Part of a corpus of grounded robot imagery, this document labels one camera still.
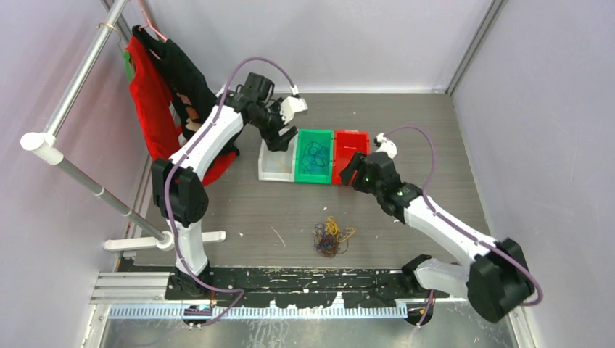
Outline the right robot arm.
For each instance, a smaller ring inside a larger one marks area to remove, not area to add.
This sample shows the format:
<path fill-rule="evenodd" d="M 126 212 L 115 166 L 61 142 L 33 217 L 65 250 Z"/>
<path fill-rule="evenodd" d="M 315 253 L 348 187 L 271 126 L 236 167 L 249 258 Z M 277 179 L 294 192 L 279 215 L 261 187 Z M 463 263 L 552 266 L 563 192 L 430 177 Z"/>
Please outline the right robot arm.
<path fill-rule="evenodd" d="M 410 297 L 435 290 L 464 298 L 491 323 L 520 305 L 542 300 L 542 289 L 518 243 L 498 241 L 443 210 L 425 190 L 402 181 L 387 154 L 357 152 L 340 177 L 343 185 L 373 195 L 384 213 L 424 233 L 454 256 L 454 264 L 429 256 L 409 262 L 402 281 Z"/>

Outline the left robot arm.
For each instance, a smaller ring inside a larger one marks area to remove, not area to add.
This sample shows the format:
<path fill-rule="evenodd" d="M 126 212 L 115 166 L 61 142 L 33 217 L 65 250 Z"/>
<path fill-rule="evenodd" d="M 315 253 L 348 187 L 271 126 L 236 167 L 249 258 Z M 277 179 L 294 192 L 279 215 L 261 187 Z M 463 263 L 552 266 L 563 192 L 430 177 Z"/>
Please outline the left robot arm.
<path fill-rule="evenodd" d="M 298 133 L 290 122 L 308 110 L 296 83 L 289 86 L 288 96 L 271 101 L 275 84 L 263 75 L 251 72 L 234 90 L 225 83 L 196 134 L 169 159 L 152 163 L 154 203 L 170 228 L 183 290 L 194 299 L 205 298 L 212 288 L 202 242 L 202 220 L 209 205 L 202 184 L 205 174 L 248 125 L 259 130 L 272 152 L 288 149 Z"/>

